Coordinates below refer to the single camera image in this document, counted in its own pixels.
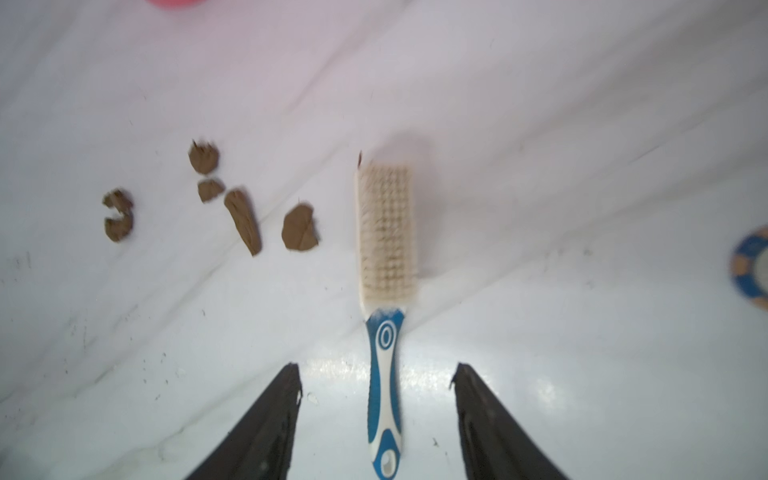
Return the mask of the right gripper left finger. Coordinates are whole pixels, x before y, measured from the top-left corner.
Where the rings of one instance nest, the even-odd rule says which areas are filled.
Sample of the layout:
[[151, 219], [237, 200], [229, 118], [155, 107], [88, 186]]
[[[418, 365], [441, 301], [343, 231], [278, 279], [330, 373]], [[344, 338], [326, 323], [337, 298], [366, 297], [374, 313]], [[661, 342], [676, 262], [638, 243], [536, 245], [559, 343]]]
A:
[[187, 479], [285, 479], [301, 399], [299, 366], [288, 363]]

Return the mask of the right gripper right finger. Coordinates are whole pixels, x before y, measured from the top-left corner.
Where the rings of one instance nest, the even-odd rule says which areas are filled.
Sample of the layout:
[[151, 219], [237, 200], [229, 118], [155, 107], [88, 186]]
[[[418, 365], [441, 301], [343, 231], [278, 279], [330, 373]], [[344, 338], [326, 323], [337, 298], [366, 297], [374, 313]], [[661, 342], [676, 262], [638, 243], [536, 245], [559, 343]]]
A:
[[471, 365], [457, 366], [452, 385], [469, 479], [567, 479]]

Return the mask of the white blue brush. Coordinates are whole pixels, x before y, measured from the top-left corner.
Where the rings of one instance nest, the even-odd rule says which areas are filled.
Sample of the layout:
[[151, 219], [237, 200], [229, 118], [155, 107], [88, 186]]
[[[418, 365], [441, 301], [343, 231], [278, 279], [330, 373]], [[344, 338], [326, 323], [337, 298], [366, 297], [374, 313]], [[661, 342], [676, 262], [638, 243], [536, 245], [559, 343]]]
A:
[[367, 440], [379, 479], [396, 477], [402, 450], [396, 350], [417, 292], [412, 174], [405, 165], [356, 172], [359, 293], [370, 347]]

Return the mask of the pink plastic bucket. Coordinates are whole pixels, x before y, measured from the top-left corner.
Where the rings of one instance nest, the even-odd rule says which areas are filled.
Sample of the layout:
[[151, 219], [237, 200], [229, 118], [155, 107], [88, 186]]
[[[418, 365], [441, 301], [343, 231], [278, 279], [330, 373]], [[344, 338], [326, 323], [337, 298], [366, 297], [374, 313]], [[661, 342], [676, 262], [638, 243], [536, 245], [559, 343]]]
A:
[[189, 7], [204, 1], [205, 0], [148, 0], [150, 4], [165, 9]]

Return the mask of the blue orange poker chip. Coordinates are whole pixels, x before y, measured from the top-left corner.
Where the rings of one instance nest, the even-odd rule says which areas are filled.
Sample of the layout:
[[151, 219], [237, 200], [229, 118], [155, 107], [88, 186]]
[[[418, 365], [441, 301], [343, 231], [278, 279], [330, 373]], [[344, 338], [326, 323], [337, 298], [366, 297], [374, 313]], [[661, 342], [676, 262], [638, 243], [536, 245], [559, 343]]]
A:
[[730, 277], [739, 294], [767, 310], [767, 226], [746, 235], [730, 258]]

